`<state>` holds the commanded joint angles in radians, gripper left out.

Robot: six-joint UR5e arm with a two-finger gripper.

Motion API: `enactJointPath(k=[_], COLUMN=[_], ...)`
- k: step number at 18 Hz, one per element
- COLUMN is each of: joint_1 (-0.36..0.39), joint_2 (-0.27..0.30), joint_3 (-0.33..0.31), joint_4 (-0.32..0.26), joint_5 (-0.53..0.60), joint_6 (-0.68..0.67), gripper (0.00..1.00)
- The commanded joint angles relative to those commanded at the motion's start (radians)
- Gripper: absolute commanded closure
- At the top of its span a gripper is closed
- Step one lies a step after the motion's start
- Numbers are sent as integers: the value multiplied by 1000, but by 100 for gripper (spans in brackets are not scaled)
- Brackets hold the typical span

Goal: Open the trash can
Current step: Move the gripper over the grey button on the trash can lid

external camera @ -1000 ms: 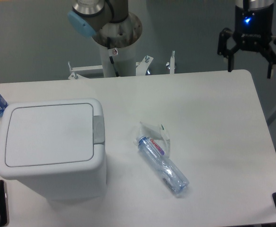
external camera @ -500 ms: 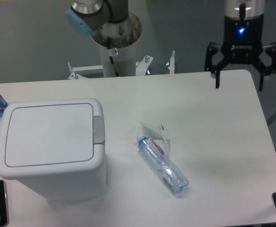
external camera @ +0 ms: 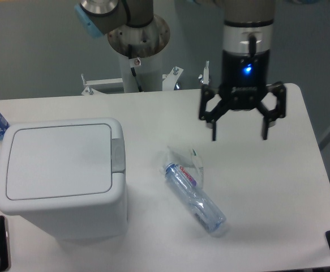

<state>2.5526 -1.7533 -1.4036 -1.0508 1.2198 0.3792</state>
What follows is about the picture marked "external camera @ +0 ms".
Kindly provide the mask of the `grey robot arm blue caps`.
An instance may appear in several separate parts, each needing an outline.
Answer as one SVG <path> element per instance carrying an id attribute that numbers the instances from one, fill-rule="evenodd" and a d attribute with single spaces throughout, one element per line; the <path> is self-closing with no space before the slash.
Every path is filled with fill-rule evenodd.
<path id="1" fill-rule="evenodd" d="M 224 12 L 221 83 L 201 88 L 199 119 L 216 129 L 227 111 L 257 109 L 263 115 L 262 138 L 286 115 L 286 88 L 267 84 L 275 18 L 275 1 L 212 1 Z M 107 36 L 114 50 L 129 61 L 136 90 L 143 90 L 134 63 L 162 51 L 168 25 L 154 13 L 152 1 L 79 1 L 75 5 L 83 27 L 92 37 Z"/>

